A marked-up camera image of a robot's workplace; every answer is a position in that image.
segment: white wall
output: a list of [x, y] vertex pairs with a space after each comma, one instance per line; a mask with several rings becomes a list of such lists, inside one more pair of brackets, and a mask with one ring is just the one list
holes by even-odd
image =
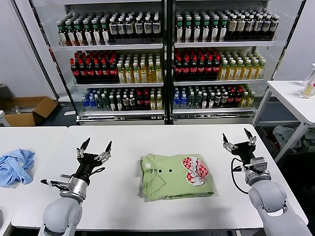
[[15, 96], [49, 96], [56, 99], [33, 54], [9, 0], [0, 8], [0, 83]]

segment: table leg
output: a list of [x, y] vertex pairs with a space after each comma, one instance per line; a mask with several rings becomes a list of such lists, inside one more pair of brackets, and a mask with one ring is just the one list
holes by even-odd
[[256, 112], [256, 114], [255, 114], [255, 116], [254, 116], [254, 118], [252, 119], [252, 125], [253, 125], [254, 127], [257, 126], [257, 124], [258, 124], [258, 122], [259, 122], [259, 119], [260, 119], [260, 117], [261, 117], [263, 111], [264, 111], [265, 108], [266, 108], [266, 105], [267, 105], [267, 103], [268, 103], [268, 101], [269, 101], [270, 96], [271, 96], [270, 89], [267, 88], [267, 90], [266, 90], [266, 92], [265, 92], [265, 95], [263, 96], [263, 98], [262, 98], [262, 100], [261, 100], [261, 103], [260, 103], [260, 105], [259, 105], [259, 107], [258, 107], [258, 110], [257, 110], [257, 112]]
[[299, 127], [296, 129], [296, 131], [293, 133], [291, 138], [287, 141], [285, 146], [281, 149], [277, 157], [275, 158], [275, 162], [277, 163], [283, 155], [286, 153], [288, 149], [291, 149], [294, 147], [294, 145], [297, 143], [297, 141], [305, 134], [305, 132], [310, 127], [309, 124], [301, 123]]

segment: shelf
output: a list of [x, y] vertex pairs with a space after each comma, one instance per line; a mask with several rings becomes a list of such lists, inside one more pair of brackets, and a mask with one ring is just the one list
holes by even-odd
[[212, 109], [177, 109], [173, 115], [196, 115], [196, 114], [222, 114], [222, 113], [252, 113], [253, 107], [246, 108], [212, 108]]
[[53, 5], [74, 5], [74, 4], [93, 4], [93, 3], [124, 3], [124, 2], [149, 2], [161, 0], [45, 0], [47, 4]]
[[162, 43], [148, 44], [113, 44], [113, 45], [94, 45], [94, 46], [68, 46], [60, 47], [68, 51], [97, 51], [97, 50], [131, 50], [131, 49], [161, 49]]
[[91, 84], [91, 85], [73, 85], [74, 87], [89, 88], [129, 88], [129, 87], [162, 87], [163, 83], [137, 83], [137, 84]]
[[174, 86], [190, 85], [233, 85], [233, 84], [258, 84], [264, 80], [214, 80], [214, 81], [185, 81], [174, 82]]
[[199, 42], [199, 43], [175, 43], [175, 48], [212, 48], [212, 47], [253, 47], [273, 46], [276, 41], [240, 41], [240, 42]]

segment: folded shirt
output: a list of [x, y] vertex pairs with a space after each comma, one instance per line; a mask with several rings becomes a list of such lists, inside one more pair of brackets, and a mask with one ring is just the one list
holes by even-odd
[[142, 191], [149, 201], [211, 196], [213, 180], [199, 154], [141, 157]]

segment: blue cloth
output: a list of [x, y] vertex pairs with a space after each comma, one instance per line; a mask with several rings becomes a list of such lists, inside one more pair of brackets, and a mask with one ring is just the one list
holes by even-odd
[[0, 186], [9, 186], [14, 181], [27, 184], [33, 178], [25, 171], [34, 165], [35, 153], [29, 150], [16, 149], [0, 157]]

